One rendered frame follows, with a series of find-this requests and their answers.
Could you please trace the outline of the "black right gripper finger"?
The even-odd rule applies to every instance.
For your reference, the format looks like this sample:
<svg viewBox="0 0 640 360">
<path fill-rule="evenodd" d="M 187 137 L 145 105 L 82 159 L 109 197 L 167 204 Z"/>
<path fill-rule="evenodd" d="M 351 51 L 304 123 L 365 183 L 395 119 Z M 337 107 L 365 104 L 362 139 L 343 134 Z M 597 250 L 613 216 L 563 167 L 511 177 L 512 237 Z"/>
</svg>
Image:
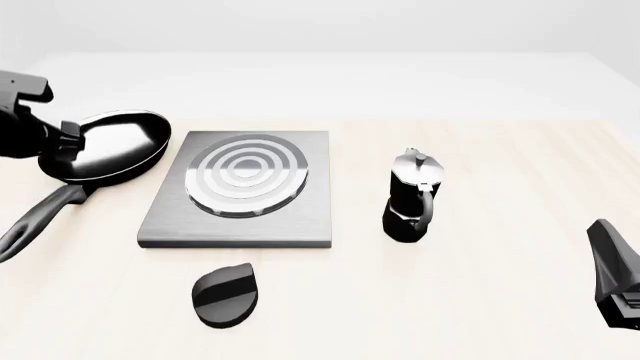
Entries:
<svg viewBox="0 0 640 360">
<path fill-rule="evenodd" d="M 640 254 L 606 219 L 587 229 L 596 274 L 595 299 L 611 295 L 640 293 Z"/>
</svg>

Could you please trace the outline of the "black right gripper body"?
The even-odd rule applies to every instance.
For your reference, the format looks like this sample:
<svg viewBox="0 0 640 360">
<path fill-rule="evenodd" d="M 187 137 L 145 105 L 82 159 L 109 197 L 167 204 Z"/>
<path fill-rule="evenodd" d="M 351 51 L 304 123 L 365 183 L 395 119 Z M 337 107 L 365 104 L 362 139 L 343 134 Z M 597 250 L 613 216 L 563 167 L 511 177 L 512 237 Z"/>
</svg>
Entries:
<svg viewBox="0 0 640 360">
<path fill-rule="evenodd" d="M 596 302 L 607 326 L 640 331 L 640 285 Z"/>
</svg>

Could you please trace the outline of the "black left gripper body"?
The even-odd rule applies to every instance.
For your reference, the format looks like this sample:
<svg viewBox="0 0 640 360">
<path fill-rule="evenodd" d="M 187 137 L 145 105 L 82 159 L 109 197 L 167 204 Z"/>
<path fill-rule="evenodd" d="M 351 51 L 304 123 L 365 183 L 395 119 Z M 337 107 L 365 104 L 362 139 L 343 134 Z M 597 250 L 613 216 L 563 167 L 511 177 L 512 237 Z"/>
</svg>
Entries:
<svg viewBox="0 0 640 360">
<path fill-rule="evenodd" d="M 81 125 L 76 122 L 62 121 L 58 139 L 59 152 L 80 152 L 85 148 L 85 137 Z"/>
</svg>

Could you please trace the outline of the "black frying pan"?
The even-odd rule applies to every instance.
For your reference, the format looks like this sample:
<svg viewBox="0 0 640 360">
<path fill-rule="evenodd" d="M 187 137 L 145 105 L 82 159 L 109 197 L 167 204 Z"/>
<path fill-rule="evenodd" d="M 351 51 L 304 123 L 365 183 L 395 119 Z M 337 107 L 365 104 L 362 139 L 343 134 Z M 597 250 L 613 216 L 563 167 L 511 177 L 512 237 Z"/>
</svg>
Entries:
<svg viewBox="0 0 640 360">
<path fill-rule="evenodd" d="M 38 157 L 40 169 L 65 182 L 0 236 L 0 263 L 29 245 L 69 204 L 81 205 L 98 188 L 128 182 L 146 173 L 164 155 L 170 122 L 150 111 L 119 110 L 91 116 L 83 125 L 68 125 L 84 138 Z"/>
</svg>

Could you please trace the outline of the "flat grey stove plate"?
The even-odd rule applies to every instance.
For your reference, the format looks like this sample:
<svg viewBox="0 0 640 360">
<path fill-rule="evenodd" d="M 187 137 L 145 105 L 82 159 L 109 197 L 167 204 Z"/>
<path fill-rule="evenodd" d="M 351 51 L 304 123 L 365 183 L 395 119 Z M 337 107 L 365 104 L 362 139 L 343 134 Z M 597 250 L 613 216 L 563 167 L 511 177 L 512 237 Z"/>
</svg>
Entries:
<svg viewBox="0 0 640 360">
<path fill-rule="evenodd" d="M 190 131 L 141 248 L 330 248 L 329 134 Z"/>
</svg>

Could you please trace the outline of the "round black stove knob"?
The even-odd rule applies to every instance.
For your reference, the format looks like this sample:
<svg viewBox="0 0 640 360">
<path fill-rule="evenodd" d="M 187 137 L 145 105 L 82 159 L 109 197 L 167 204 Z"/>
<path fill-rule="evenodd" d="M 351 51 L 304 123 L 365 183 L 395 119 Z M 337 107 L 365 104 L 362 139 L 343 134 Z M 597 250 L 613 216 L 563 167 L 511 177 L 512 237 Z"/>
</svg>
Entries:
<svg viewBox="0 0 640 360">
<path fill-rule="evenodd" d="M 197 317 L 214 329 L 228 329 L 242 323 L 256 308 L 258 296 L 250 263 L 209 272 L 194 283 L 191 291 Z"/>
</svg>

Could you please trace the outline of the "black and silver moka pot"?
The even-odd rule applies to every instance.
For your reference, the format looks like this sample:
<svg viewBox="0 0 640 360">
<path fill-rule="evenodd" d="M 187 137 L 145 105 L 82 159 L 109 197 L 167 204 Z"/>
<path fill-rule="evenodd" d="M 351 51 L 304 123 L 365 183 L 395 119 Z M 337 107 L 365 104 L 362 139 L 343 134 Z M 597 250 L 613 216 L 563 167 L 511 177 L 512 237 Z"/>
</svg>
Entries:
<svg viewBox="0 0 640 360">
<path fill-rule="evenodd" d="M 382 225 L 396 242 L 415 243 L 426 235 L 444 167 L 418 149 L 407 148 L 394 159 Z"/>
</svg>

